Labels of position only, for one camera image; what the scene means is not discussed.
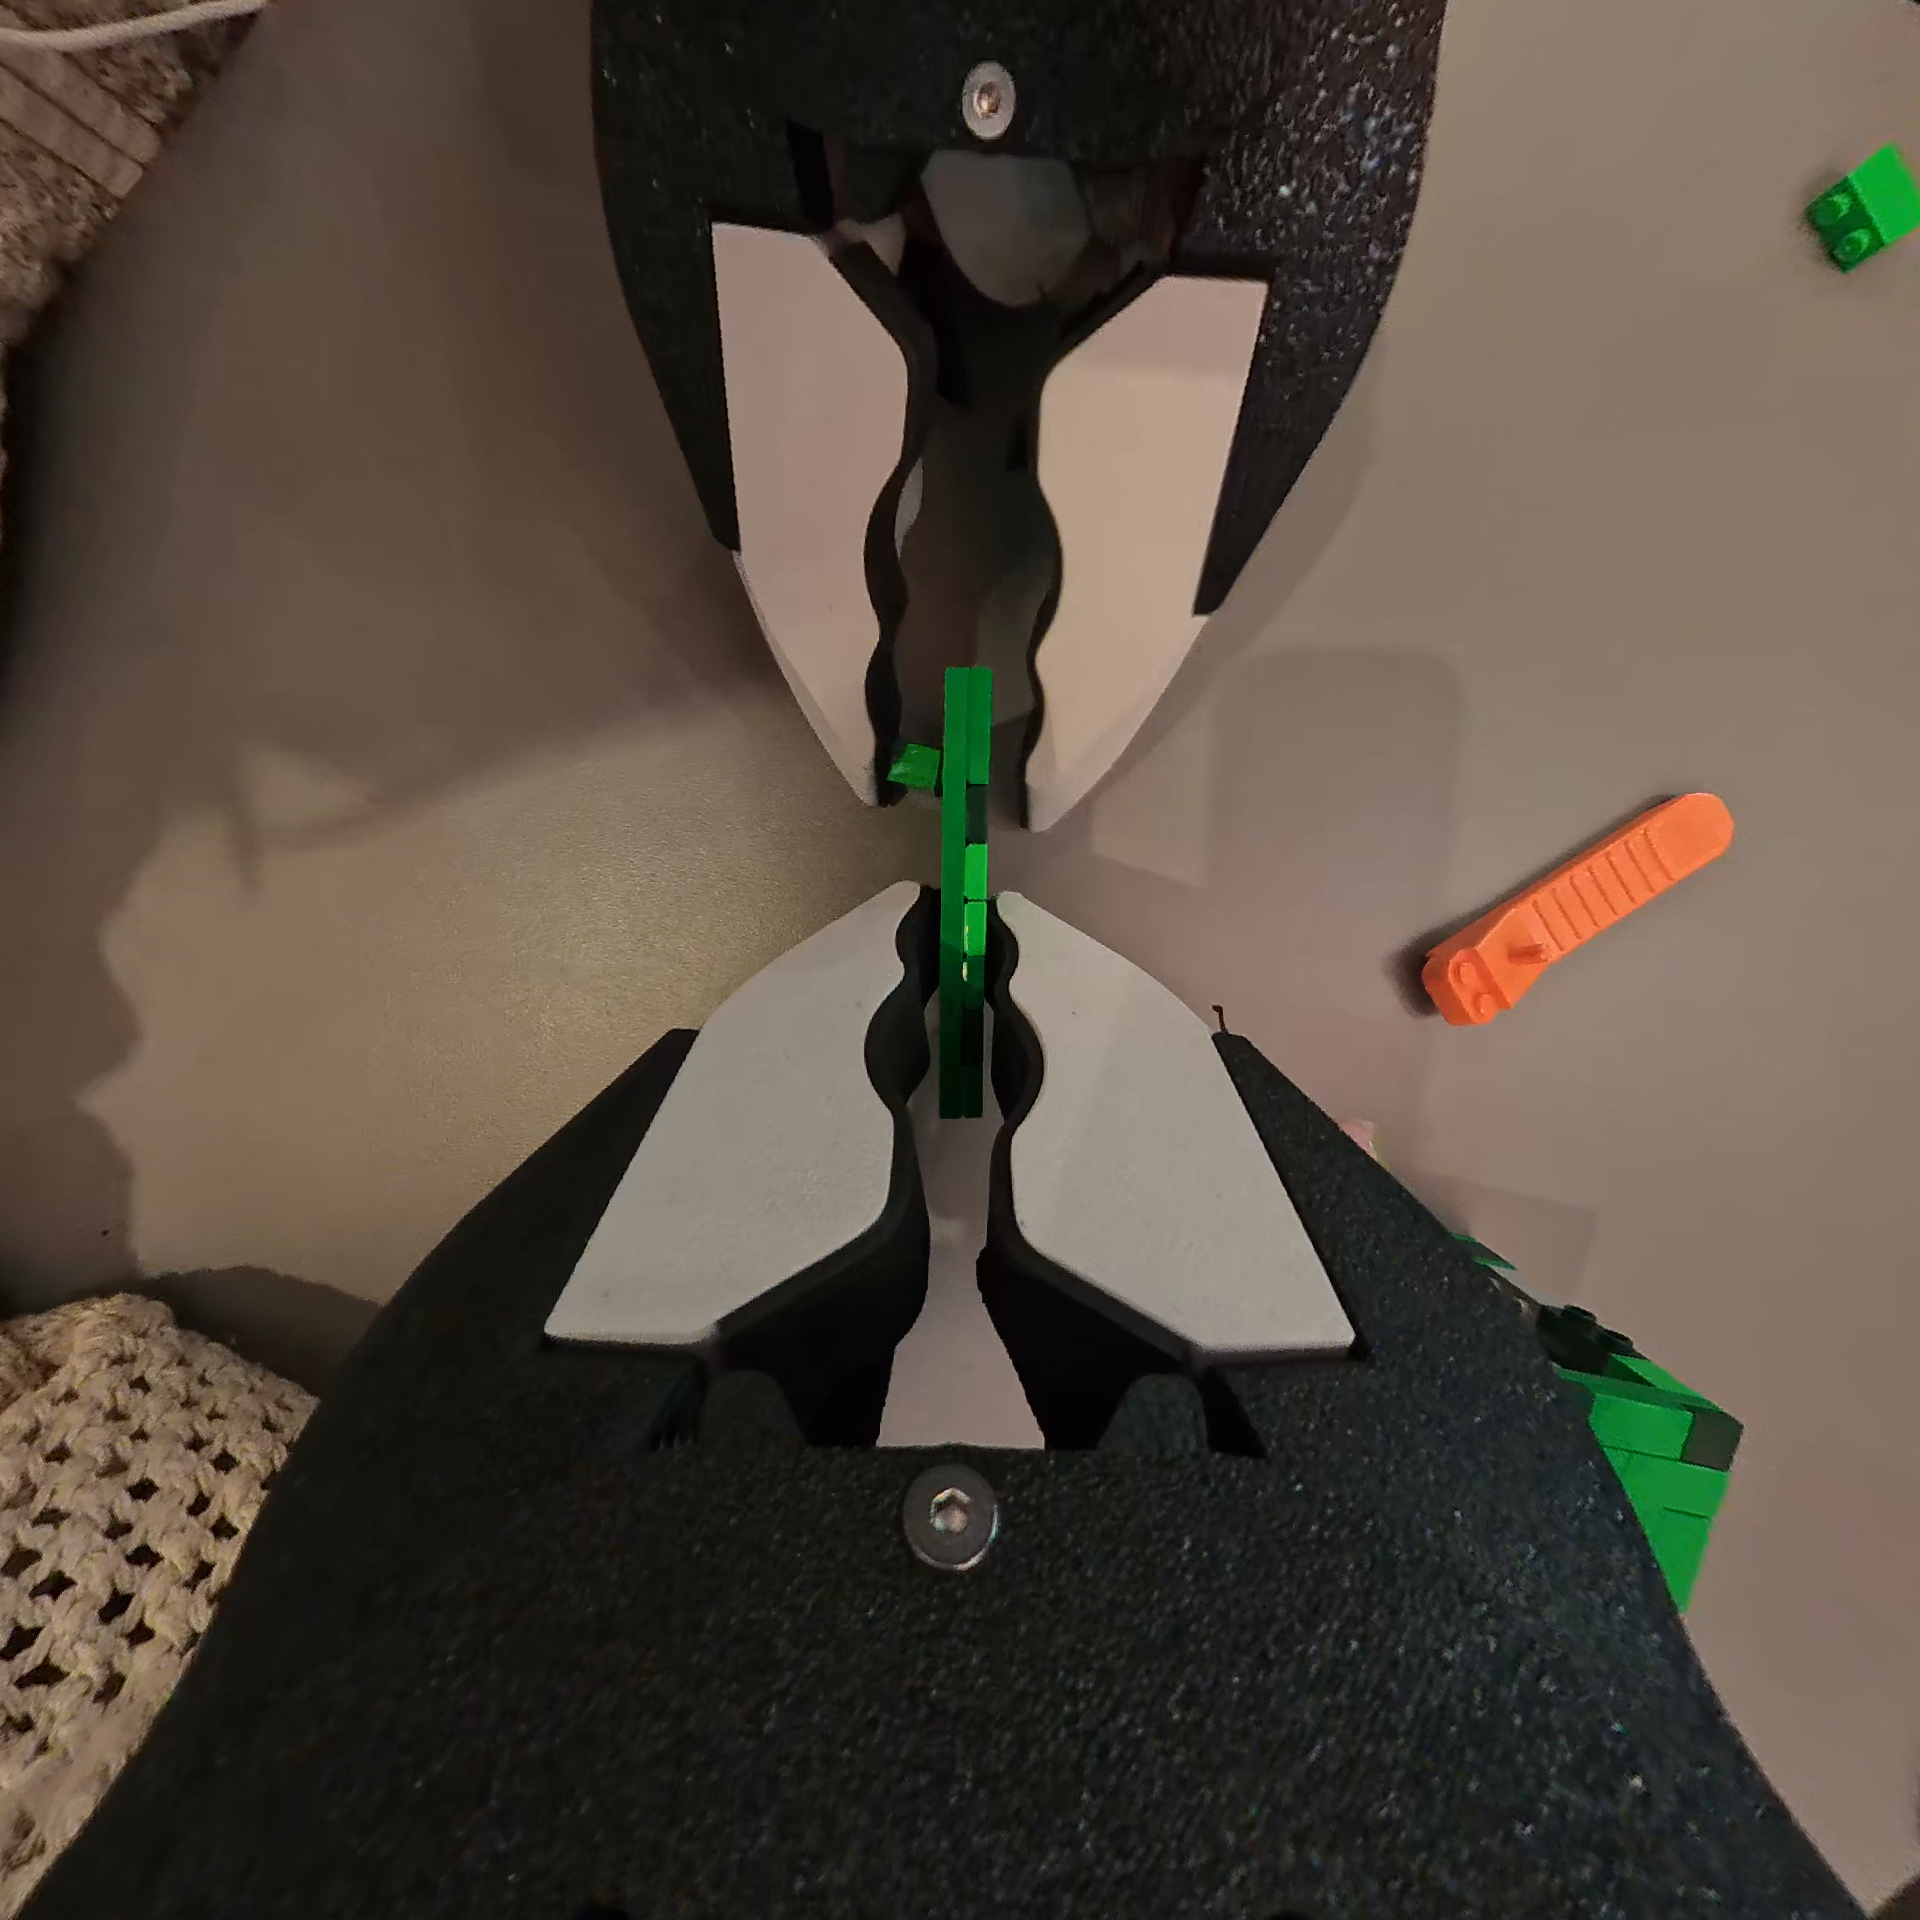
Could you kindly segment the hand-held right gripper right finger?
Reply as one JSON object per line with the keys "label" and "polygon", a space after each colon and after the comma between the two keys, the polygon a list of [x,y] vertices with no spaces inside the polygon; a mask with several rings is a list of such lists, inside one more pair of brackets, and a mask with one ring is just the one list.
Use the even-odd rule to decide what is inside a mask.
{"label": "hand-held right gripper right finger", "polygon": [[1203,1018],[1031,899],[994,908],[1015,1256],[1178,1360],[1349,1354],[1353,1321]]}

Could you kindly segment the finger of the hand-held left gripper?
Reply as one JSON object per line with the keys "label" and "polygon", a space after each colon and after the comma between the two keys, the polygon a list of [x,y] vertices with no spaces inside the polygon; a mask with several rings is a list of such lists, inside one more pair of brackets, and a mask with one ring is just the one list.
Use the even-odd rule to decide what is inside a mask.
{"label": "finger of the hand-held left gripper", "polygon": [[1061,585],[1035,651],[1031,833],[1114,768],[1188,656],[1266,288],[1161,276],[1046,376],[1037,481]]}
{"label": "finger of the hand-held left gripper", "polygon": [[906,221],[842,221],[823,235],[711,230],[735,571],[807,723],[869,805],[867,673],[879,617],[867,534],[902,454],[907,365],[831,252],[870,244],[892,282],[906,235]]}

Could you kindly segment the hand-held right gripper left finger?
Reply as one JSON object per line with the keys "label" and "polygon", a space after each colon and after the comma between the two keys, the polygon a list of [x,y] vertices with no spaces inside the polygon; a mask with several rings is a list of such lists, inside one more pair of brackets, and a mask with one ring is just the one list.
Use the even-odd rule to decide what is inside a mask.
{"label": "hand-held right gripper left finger", "polygon": [[705,1024],[546,1316],[571,1345],[692,1352],[842,1252],[890,1193],[893,1121],[867,1067],[906,984],[893,882],[746,980]]}

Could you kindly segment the green lego wall panel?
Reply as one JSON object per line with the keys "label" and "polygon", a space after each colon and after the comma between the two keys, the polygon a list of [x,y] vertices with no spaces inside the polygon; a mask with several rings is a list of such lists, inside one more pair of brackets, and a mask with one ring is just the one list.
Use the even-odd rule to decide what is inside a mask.
{"label": "green lego wall panel", "polygon": [[940,1116],[982,1114],[990,937],[991,673],[943,673],[940,763]]}

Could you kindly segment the green lego block structure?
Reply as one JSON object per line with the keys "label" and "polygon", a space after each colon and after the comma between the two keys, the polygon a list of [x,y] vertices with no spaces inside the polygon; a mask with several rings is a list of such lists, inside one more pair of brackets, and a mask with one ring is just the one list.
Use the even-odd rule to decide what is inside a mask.
{"label": "green lego block structure", "polygon": [[1454,1237],[1523,1309],[1553,1369],[1579,1395],[1591,1435],[1620,1478],[1671,1602],[1685,1613],[1743,1427],[1591,1309],[1548,1302],[1491,1245],[1465,1232]]}

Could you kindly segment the green two-stud lego brick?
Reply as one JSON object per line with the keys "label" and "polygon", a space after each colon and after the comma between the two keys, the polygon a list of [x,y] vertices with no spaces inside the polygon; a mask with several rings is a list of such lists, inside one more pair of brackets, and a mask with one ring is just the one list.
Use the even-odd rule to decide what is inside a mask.
{"label": "green two-stud lego brick", "polygon": [[1917,181],[1908,157],[1895,144],[1876,149],[1825,185],[1803,219],[1836,270],[1858,270],[1917,230]]}

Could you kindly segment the orange brick separator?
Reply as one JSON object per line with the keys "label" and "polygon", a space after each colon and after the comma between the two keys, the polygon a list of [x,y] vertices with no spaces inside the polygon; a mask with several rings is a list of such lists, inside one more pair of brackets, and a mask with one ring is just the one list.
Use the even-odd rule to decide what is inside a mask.
{"label": "orange brick separator", "polygon": [[1494,902],[1428,948],[1421,987],[1449,1024],[1487,1024],[1539,979],[1735,842],[1735,817],[1710,792],[1647,808],[1548,876]]}

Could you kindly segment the cream knit sweater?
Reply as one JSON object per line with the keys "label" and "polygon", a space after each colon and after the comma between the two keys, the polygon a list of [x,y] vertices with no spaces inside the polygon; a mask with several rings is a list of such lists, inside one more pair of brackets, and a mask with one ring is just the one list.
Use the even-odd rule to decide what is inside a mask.
{"label": "cream knit sweater", "polygon": [[[5,373],[263,4],[5,4]],[[3,1328],[3,1907],[205,1640],[316,1402],[132,1292]]]}

